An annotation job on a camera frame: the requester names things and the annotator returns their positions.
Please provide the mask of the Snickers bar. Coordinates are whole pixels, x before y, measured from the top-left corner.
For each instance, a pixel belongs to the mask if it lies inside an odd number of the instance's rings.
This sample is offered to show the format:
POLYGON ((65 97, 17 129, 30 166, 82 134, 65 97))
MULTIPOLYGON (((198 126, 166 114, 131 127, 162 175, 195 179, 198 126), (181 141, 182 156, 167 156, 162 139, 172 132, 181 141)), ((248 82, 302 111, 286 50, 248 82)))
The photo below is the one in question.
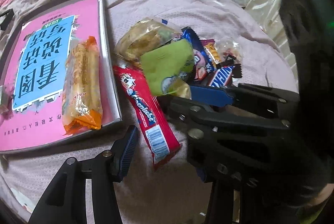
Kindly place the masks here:
POLYGON ((233 78, 242 78, 242 68, 240 64, 221 66, 209 78, 207 85, 216 88, 228 87, 232 85, 233 78))

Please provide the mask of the red milk candy packet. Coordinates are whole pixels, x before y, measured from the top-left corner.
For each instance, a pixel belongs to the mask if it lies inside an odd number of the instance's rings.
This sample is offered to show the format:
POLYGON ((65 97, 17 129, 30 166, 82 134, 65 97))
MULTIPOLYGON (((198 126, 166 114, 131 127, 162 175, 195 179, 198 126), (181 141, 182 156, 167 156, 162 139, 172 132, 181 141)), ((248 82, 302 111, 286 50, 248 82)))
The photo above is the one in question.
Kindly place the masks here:
POLYGON ((169 162, 181 149, 144 75, 133 68, 113 67, 122 89, 135 109, 138 124, 152 154, 153 168, 169 162))

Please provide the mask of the blue Oreo packet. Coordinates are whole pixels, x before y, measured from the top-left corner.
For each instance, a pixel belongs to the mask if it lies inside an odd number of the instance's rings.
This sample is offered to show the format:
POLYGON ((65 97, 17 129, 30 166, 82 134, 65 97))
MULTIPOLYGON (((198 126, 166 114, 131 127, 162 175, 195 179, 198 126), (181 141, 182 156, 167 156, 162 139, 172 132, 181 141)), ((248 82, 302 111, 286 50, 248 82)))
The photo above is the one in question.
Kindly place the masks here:
POLYGON ((191 45, 194 54, 194 73, 192 82, 203 81, 209 74, 215 71, 213 63, 204 50, 200 38, 191 27, 182 29, 182 39, 186 39, 191 45))

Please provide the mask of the green milk snack packet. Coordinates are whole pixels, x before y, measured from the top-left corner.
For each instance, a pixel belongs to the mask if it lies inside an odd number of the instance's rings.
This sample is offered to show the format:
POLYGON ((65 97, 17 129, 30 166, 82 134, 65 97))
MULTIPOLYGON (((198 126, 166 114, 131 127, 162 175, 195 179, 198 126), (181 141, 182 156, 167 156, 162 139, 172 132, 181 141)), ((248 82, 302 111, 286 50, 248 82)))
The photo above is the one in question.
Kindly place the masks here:
POLYGON ((185 39, 171 41, 162 47, 143 54, 140 64, 154 96, 171 92, 170 86, 176 79, 186 81, 194 67, 192 45, 185 39))

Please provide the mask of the clear red pastry bag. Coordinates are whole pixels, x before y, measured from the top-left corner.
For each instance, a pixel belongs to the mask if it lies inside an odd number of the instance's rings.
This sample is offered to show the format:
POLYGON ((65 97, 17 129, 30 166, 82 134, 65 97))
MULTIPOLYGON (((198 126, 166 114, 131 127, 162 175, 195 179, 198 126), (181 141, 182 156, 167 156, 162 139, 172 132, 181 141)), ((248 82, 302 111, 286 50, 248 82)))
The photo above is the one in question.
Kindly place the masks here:
POLYGON ((241 45, 231 37, 223 37, 221 40, 215 42, 215 48, 223 62, 228 57, 233 57, 236 63, 242 62, 242 49, 241 45))

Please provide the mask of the orange biscuit packet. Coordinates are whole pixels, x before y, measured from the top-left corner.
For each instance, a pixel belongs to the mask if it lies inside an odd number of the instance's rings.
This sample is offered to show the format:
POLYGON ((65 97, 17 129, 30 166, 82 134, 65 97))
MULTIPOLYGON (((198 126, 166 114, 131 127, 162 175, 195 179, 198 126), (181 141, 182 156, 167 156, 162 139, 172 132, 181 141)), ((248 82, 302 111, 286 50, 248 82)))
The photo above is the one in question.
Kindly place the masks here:
POLYGON ((93 36, 73 45, 70 50, 62 92, 62 123, 66 135, 76 134, 84 127, 101 128, 99 63, 99 47, 93 36))

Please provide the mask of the purple orange wafer bar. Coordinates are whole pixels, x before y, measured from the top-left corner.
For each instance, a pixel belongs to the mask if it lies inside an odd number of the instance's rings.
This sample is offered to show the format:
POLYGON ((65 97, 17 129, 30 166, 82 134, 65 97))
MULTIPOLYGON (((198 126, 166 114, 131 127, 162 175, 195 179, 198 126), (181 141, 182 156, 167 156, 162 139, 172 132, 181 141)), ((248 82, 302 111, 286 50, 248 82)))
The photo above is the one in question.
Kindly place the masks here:
POLYGON ((222 62, 217 49, 215 48, 215 41, 214 39, 208 39, 208 40, 200 40, 201 44, 203 45, 203 48, 205 52, 207 53, 210 61, 213 64, 214 68, 217 68, 217 65, 222 62))

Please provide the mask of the lilac bed sheet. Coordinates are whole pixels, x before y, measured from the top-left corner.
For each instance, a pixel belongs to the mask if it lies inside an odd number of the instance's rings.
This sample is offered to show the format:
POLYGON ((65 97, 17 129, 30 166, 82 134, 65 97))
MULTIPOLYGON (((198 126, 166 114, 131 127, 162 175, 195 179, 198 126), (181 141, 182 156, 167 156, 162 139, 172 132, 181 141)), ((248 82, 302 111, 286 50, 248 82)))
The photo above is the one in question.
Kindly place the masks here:
MULTIPOLYGON (((16 13, 26 14, 50 0, 13 0, 16 13)), ((105 0, 108 36, 117 41, 137 21, 148 16, 166 19, 178 27, 191 27, 199 37, 222 40, 232 37, 240 45, 242 82, 297 91, 294 74, 277 45, 256 21, 231 0, 105 0)), ((181 223, 207 209, 211 185, 201 182, 186 161, 186 136, 173 126, 181 150, 155 170, 143 138, 139 139, 128 175, 115 185, 124 223, 181 223)), ((23 221, 68 157, 79 160, 95 157, 111 147, 124 133, 108 134, 56 146, 42 151, 1 157, 1 199, 23 221)))

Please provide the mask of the black plastic frame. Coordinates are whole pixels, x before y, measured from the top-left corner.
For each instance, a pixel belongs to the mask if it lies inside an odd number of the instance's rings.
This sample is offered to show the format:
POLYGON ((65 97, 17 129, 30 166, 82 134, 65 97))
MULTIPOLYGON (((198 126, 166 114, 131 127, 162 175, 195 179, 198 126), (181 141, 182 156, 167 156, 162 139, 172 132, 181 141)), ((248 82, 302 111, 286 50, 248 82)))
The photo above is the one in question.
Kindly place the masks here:
POLYGON ((6 10, 0 14, 1 18, 4 17, 3 21, 1 21, 1 24, 0 24, 1 31, 5 31, 7 29, 13 16, 14 16, 13 9, 6 10))

